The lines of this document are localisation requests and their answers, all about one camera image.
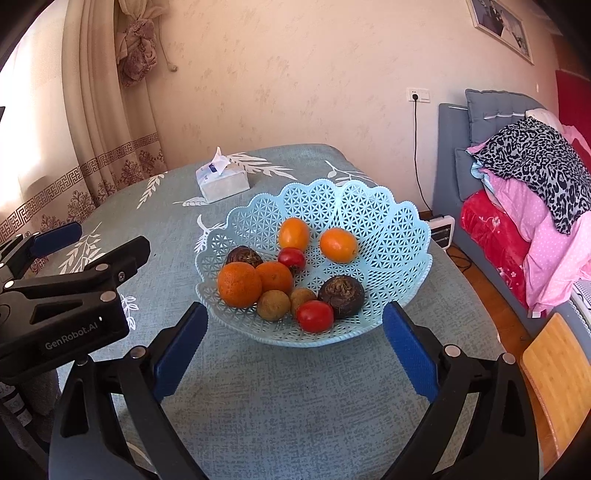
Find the red tomato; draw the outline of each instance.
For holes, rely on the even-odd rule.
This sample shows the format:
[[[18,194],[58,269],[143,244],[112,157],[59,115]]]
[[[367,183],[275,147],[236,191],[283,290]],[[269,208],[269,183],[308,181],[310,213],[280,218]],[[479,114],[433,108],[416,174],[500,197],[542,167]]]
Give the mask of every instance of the red tomato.
[[[295,316],[301,329],[308,333],[330,330],[335,322],[332,307],[319,300],[307,301],[297,309]]]
[[[304,252],[293,247],[282,248],[279,255],[277,255],[277,261],[289,268],[292,274],[301,272],[306,267]]]

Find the greek key pattern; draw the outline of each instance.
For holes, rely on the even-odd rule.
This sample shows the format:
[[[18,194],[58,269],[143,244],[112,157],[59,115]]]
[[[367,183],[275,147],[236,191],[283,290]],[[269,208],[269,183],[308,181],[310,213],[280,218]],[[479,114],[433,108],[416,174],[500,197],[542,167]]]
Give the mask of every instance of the greek key pattern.
[[[6,220],[0,223],[0,243],[8,240],[8,238],[18,232],[18,230],[29,222],[43,207],[59,197],[62,193],[71,189],[76,183],[91,176],[93,173],[110,165],[114,161],[133,153],[137,149],[157,141],[158,133],[154,132],[153,134],[120,145],[62,175],[51,185],[37,193],[33,198],[23,203],[19,208],[12,212]]]

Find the blue gripper pad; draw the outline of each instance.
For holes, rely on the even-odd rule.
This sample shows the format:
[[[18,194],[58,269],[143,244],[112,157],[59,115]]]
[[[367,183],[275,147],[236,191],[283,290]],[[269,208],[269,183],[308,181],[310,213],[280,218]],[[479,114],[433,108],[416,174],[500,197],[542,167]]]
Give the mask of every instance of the blue gripper pad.
[[[396,302],[388,303],[382,314],[384,333],[418,395],[433,403],[439,392],[437,369],[415,332],[415,325]]]
[[[77,242],[81,236],[82,227],[78,222],[54,228],[35,237],[30,248],[31,256],[33,258],[46,257]]]
[[[200,303],[193,303],[179,325],[180,328],[177,329],[154,367],[155,384],[152,393],[158,402],[162,402],[164,397],[169,397],[177,391],[189,363],[207,332],[207,308]]]

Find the orange fruit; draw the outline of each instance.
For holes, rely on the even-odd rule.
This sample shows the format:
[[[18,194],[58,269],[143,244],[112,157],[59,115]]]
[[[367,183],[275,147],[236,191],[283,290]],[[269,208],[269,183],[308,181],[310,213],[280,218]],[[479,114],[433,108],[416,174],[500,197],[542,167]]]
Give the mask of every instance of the orange fruit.
[[[232,262],[224,265],[217,275],[217,290],[229,307],[245,309],[261,296],[262,281],[251,264]]]
[[[351,232],[342,228],[330,228],[320,237],[320,250],[335,263],[349,263],[357,257],[359,245]]]
[[[256,273],[261,278],[263,292],[281,290],[289,295],[294,286],[290,269],[282,263],[263,262],[256,268]]]
[[[279,228],[277,241],[281,248],[292,247],[304,251],[310,241],[310,228],[299,218],[288,218]]]

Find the red blanket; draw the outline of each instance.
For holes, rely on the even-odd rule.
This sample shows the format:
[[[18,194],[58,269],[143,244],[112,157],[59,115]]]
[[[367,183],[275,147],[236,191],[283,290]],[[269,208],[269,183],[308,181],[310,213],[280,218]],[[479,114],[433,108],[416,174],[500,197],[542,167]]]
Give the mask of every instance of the red blanket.
[[[460,226],[482,248],[486,259],[527,309],[522,265],[530,244],[523,240],[509,216],[481,190],[464,202]]]

